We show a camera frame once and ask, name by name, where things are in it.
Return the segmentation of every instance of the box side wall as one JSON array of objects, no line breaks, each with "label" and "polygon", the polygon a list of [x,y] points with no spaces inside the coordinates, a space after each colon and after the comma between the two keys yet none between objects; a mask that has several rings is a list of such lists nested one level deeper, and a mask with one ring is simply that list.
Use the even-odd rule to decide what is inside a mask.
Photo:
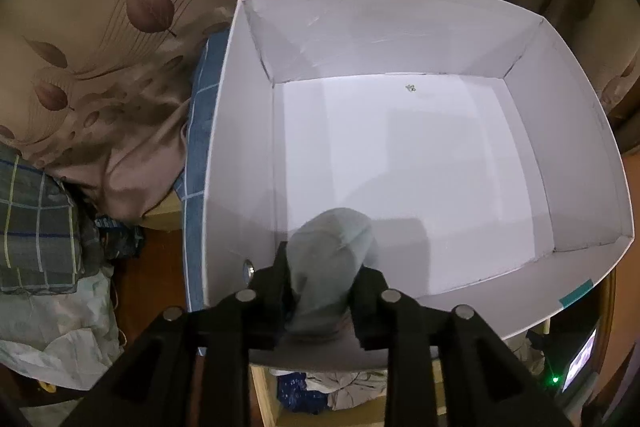
[{"label": "box side wall", "polygon": [[273,82],[373,73],[502,78],[543,20],[501,0],[246,0]]},{"label": "box side wall", "polygon": [[239,2],[209,147],[203,227],[208,305],[246,286],[246,259],[256,269],[273,262],[272,95]]},{"label": "box side wall", "polygon": [[418,302],[445,311],[469,304],[506,339],[555,315],[597,285],[631,241],[622,236],[608,245],[557,252],[501,277]]},{"label": "box side wall", "polygon": [[556,251],[633,234],[620,154],[596,94],[544,22],[504,79],[545,185]]}]

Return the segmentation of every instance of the blue plaid fabric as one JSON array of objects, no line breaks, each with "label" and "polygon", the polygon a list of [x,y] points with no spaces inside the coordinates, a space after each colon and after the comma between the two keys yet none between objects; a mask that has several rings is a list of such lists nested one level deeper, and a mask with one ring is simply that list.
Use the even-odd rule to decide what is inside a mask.
[{"label": "blue plaid fabric", "polygon": [[0,291],[75,291],[85,275],[83,241],[97,249],[97,259],[97,233],[91,224],[81,230],[78,207],[62,182],[0,144]]},{"label": "blue plaid fabric", "polygon": [[188,310],[204,308],[202,294],[202,215],[209,137],[229,30],[214,33],[193,73],[187,124],[187,160],[174,188],[182,200],[182,261]]}]

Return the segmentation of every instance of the screen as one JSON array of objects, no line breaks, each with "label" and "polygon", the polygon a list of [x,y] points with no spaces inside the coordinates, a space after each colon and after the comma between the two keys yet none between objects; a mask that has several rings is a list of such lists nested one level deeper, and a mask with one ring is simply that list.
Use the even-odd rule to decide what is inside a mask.
[{"label": "screen", "polygon": [[569,365],[569,371],[566,374],[566,378],[564,379],[564,385],[562,386],[563,393],[564,393],[564,390],[571,385],[576,375],[580,373],[580,370],[584,367],[584,365],[589,360],[589,357],[591,356],[591,351],[593,350],[593,344],[595,342],[595,339],[596,339],[596,330],[593,330],[593,333],[591,333],[591,335],[589,336],[584,346],[582,346],[582,349],[576,355],[576,357],[574,358],[574,361]]}]

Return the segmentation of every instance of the gray plaid fabric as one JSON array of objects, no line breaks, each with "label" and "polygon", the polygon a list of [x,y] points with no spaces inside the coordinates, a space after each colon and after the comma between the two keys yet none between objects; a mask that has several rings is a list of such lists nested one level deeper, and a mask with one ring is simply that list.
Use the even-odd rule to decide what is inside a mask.
[{"label": "gray plaid fabric", "polygon": [[82,225],[81,231],[78,207],[61,182],[0,144],[0,291],[75,291],[78,277],[88,275],[81,239],[91,271],[101,250],[91,221],[83,218]]}]

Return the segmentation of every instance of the teal tape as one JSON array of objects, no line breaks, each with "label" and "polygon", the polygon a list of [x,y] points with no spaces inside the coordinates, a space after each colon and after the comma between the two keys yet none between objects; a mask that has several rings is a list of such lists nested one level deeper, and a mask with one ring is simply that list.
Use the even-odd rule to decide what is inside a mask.
[{"label": "teal tape", "polygon": [[575,301],[577,301],[580,297],[582,297],[585,293],[587,293],[591,288],[593,288],[593,281],[591,279],[583,282],[571,293],[567,293],[564,297],[560,299],[560,303],[562,304],[562,308],[567,308],[567,306],[571,306]]}]

